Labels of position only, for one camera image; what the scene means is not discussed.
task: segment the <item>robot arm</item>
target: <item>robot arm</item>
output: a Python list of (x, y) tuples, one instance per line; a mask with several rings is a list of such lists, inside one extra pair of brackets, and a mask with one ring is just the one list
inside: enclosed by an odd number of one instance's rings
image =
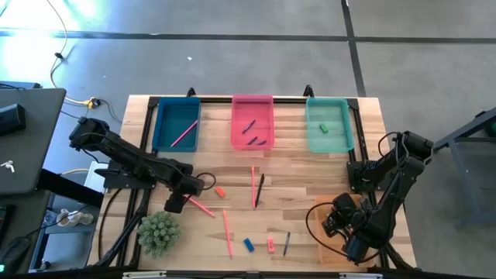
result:
[(110, 131), (102, 120), (81, 117), (69, 136), (76, 150), (100, 151), (122, 165), (126, 173), (140, 181), (159, 181), (171, 191), (164, 210), (181, 213), (184, 195), (199, 196), (205, 182), (192, 177), (193, 166), (176, 160), (156, 158)]
[(348, 232), (343, 251), (349, 260), (359, 263), (369, 248), (385, 248), (393, 236), (396, 212), (405, 201), (410, 187), (429, 163), (432, 142), (414, 133), (398, 133), (396, 147), (378, 161), (368, 161), (355, 168), (350, 178), (378, 184), (390, 174), (392, 179), (381, 200), (372, 208), (368, 200), (360, 201), (358, 208), (349, 194), (341, 194), (333, 200), (334, 208), (322, 223), (327, 236), (339, 230)]

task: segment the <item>green block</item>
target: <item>green block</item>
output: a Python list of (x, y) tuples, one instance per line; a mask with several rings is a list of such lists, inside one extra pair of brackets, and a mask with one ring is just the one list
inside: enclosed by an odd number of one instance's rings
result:
[(327, 133), (329, 130), (327, 129), (327, 126), (326, 124), (322, 123), (320, 124), (320, 129), (324, 132), (324, 133)]

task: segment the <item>orange eraser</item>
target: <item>orange eraser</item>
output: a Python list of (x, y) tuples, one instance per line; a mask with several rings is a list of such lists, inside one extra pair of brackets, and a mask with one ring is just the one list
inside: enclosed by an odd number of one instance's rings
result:
[(222, 190), (222, 188), (219, 186), (215, 187), (215, 191), (217, 192), (217, 194), (219, 194), (219, 196), (221, 196), (221, 198), (224, 198), (226, 196), (224, 190)]
[(269, 253), (276, 251), (276, 246), (274, 245), (274, 239), (272, 238), (272, 236), (267, 237), (267, 248), (269, 250)]

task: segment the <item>wooden table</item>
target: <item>wooden table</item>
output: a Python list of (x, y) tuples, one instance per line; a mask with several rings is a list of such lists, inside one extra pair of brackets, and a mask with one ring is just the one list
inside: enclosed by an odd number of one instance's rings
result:
[[(145, 122), (148, 95), (129, 96), (124, 115), (121, 136), (137, 146), (140, 144)], [(363, 131), (369, 158), (380, 157), (377, 141), (385, 134), (381, 108), (377, 98), (358, 98)], [(363, 270), (337, 257), (329, 265), (319, 263), (317, 242), (308, 234), (305, 215), (315, 204), (317, 195), (338, 195), (349, 192), (345, 164), (348, 153), (311, 153), (307, 147), (305, 106), (302, 104), (275, 104), (275, 145), (271, 151), (237, 151), (229, 142), (231, 105), (219, 103), (201, 104), (201, 127), (198, 150), (195, 153), (159, 153), (180, 162), (193, 164), (194, 174), (212, 172), (217, 185), (226, 192), (220, 198), (213, 190), (197, 197), (211, 209), (216, 218), (206, 215), (193, 204), (187, 203), (184, 211), (176, 215), (183, 236), (178, 244), (160, 259), (143, 254), (139, 260), (140, 270), (267, 270), (267, 271), (352, 271)], [(146, 151), (151, 151), (151, 140), (157, 109), (153, 111)], [(354, 117), (351, 115), (356, 136)], [(359, 150), (356, 138), (355, 150)], [(383, 141), (383, 152), (389, 150)], [(356, 159), (361, 160), (360, 152)], [(260, 204), (257, 210), (251, 205), (250, 167), (255, 165), (257, 183), (265, 174)], [(105, 195), (102, 216), (111, 193)], [(130, 190), (122, 190), (108, 211), (102, 238), (105, 252), (122, 231)], [(160, 185), (153, 190), (148, 214), (164, 209), (169, 191)], [(228, 212), (229, 228), (234, 257), (229, 258), (226, 235), (222, 222), (222, 210)], [(405, 261), (415, 266), (412, 244), (408, 233), (405, 213), (401, 208), (396, 215), (397, 225), (391, 240)], [(291, 232), (286, 257), (282, 256), (287, 232)], [(273, 236), (276, 253), (267, 253), (267, 236)], [(126, 263), (132, 255), (136, 234), (129, 238)], [(255, 252), (249, 253), (243, 240), (250, 238)], [(98, 260), (98, 231), (93, 239), (90, 260)]]

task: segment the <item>concrete floor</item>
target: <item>concrete floor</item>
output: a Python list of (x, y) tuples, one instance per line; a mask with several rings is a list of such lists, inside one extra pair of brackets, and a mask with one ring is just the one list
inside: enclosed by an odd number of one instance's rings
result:
[[(52, 2), (74, 31), (346, 35), (340, 0)], [(493, 1), (349, 4), (356, 36), (496, 37)], [(60, 30), (47, 3), (11, 1), (0, 27), (38, 30), (0, 37), (0, 80), (50, 87), (53, 53), (63, 40), (40, 31)], [(367, 96), (380, 99), (388, 131), (438, 140), (496, 104), (494, 44), (357, 43), (357, 51)], [(104, 98), (118, 117), (130, 94), (184, 94), (191, 86), (199, 94), (300, 95), (312, 84), (319, 96), (357, 96), (347, 42), (71, 39), (65, 55), (54, 75), (57, 85), (73, 98)], [(64, 111), (86, 113), (68, 105)], [(88, 115), (119, 131), (106, 108)], [(68, 147), (74, 125), (74, 119), (60, 117), (46, 158), (49, 170), (89, 166), (91, 158)], [(469, 211), (449, 152), (436, 155), (411, 189), (406, 209), (419, 267), (494, 277), (496, 225), (454, 227)]]

